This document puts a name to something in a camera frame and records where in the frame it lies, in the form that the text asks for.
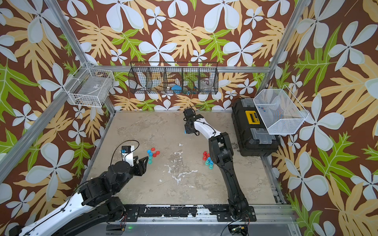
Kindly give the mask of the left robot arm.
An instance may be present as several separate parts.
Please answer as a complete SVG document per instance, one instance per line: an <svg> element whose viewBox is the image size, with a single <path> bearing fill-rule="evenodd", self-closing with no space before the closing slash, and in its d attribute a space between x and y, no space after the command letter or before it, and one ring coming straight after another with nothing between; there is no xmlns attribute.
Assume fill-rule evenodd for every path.
<svg viewBox="0 0 378 236"><path fill-rule="evenodd" d="M133 165L118 161L99 177L80 186L69 200L42 219L27 226L15 226L10 236L75 236L97 224L123 220L127 211L117 197L134 177L146 173L149 158L133 159Z"/></svg>

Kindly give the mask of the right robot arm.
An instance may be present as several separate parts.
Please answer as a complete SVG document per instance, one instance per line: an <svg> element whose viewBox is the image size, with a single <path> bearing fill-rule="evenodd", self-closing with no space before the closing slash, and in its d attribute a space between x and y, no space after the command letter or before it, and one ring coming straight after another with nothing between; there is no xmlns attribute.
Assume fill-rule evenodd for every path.
<svg viewBox="0 0 378 236"><path fill-rule="evenodd" d="M226 185L229 212L233 220L242 218L248 211L249 203L242 192L234 170L233 155L229 134L211 126L204 116L188 107L184 110L185 132L202 134L209 143L210 159L218 166Z"/></svg>

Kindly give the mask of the black toolbox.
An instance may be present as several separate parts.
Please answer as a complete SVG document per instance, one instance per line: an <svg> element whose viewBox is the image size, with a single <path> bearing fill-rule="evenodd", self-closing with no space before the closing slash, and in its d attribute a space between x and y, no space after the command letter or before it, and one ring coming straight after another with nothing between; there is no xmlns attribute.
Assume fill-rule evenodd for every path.
<svg viewBox="0 0 378 236"><path fill-rule="evenodd" d="M253 98L236 100L231 117L242 156L269 156L278 150L279 137L268 133Z"/></svg>

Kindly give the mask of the white mesh basket right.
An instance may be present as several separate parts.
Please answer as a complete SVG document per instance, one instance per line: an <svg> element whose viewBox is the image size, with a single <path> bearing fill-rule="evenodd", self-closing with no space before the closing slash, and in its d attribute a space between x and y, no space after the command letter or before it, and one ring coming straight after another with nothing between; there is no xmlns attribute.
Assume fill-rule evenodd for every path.
<svg viewBox="0 0 378 236"><path fill-rule="evenodd" d="M287 86L261 90L254 104L271 135L294 135L310 114Z"/></svg>

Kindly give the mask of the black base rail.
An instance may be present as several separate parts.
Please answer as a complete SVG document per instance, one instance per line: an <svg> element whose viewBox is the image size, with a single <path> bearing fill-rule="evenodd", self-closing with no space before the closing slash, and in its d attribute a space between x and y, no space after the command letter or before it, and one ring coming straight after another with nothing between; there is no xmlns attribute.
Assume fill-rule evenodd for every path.
<svg viewBox="0 0 378 236"><path fill-rule="evenodd" d="M206 218L216 222L231 222L231 210L227 204L205 205L124 205L125 210L116 218L117 222L138 222L141 218L168 218L168 219L197 219L204 221Z"/></svg>

